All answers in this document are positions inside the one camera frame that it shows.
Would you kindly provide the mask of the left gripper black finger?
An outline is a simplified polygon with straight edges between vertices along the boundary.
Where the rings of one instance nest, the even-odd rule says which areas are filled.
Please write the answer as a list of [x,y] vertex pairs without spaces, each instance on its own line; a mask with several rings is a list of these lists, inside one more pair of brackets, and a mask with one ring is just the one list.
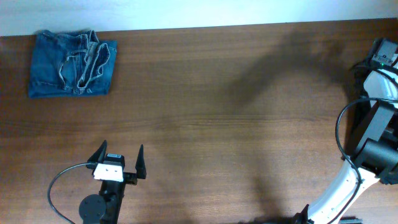
[[107,141],[104,140],[100,147],[93,153],[92,156],[87,160],[89,163],[102,163],[106,154]]
[[141,144],[139,153],[137,155],[137,160],[136,160],[136,175],[138,179],[146,179],[147,176],[147,171],[146,171],[146,165],[145,165],[145,160],[144,160],[144,145]]

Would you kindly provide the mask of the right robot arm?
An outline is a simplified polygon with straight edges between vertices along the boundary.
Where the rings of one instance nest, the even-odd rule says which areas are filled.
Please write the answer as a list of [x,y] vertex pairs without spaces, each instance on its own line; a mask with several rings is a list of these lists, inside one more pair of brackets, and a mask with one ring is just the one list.
[[347,143],[336,142],[343,166],[324,193],[287,223],[362,223],[345,212],[370,186],[397,183],[397,42],[376,39],[351,69],[358,99],[341,110],[335,124],[338,131],[344,113],[354,108]]

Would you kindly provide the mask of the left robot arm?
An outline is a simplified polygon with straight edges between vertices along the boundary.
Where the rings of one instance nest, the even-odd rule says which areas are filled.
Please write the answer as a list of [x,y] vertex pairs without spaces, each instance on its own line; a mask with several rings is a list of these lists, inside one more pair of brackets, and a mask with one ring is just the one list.
[[124,156],[107,153],[107,145],[103,141],[86,165],[93,171],[93,178],[101,181],[101,188],[97,194],[91,194],[81,201],[78,211],[83,224],[116,224],[126,186],[136,185],[139,179],[147,176],[144,146],[139,148],[136,171],[126,172]]

